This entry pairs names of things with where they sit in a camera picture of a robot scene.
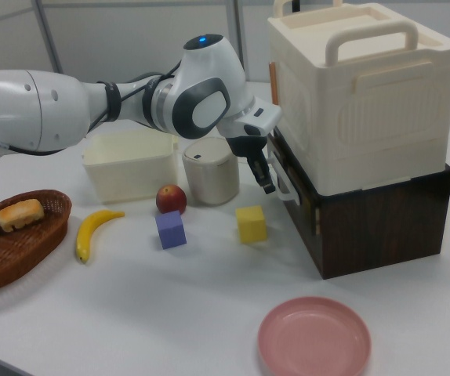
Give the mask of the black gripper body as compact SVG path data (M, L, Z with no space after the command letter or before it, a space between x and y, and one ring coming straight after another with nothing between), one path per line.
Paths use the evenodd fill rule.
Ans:
M263 158L263 148L267 145L265 136L238 136L226 138L226 141L236 157L259 160Z

